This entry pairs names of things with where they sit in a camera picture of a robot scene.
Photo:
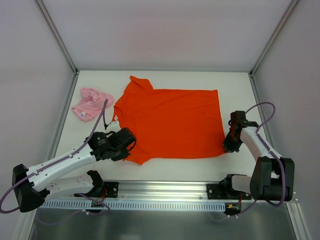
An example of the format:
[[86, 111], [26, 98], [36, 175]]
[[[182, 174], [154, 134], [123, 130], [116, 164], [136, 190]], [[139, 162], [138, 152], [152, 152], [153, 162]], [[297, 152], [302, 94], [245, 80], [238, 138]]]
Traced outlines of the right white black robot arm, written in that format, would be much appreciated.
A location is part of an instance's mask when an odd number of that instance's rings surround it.
[[281, 205], [289, 202], [294, 194], [295, 163], [279, 154], [258, 133], [258, 124], [249, 121], [244, 111], [230, 114], [229, 132], [223, 141], [226, 153], [239, 152], [245, 145], [255, 160], [251, 176], [228, 174], [222, 181], [222, 194], [232, 199], [239, 193], [251, 195], [254, 200], [263, 200]]

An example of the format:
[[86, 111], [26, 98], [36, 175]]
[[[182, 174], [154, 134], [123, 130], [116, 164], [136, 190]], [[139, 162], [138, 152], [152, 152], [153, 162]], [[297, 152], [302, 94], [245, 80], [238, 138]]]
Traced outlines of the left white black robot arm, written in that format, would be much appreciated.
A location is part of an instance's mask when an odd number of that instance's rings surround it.
[[127, 127], [117, 132], [94, 132], [78, 149], [64, 156], [31, 167], [15, 166], [12, 186], [19, 211], [27, 213], [51, 199], [68, 195], [100, 197], [105, 183], [98, 171], [88, 170], [76, 177], [66, 175], [98, 161], [123, 160], [130, 155], [136, 143], [136, 137]]

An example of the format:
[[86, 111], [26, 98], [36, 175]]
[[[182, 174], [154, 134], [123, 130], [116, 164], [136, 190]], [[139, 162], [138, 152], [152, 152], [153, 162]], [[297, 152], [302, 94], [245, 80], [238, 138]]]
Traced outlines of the orange t shirt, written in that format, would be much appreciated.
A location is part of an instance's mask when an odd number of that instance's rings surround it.
[[202, 159], [225, 153], [216, 89], [155, 89], [148, 79], [131, 76], [113, 109], [120, 127], [136, 137], [128, 161], [142, 165], [154, 158]]

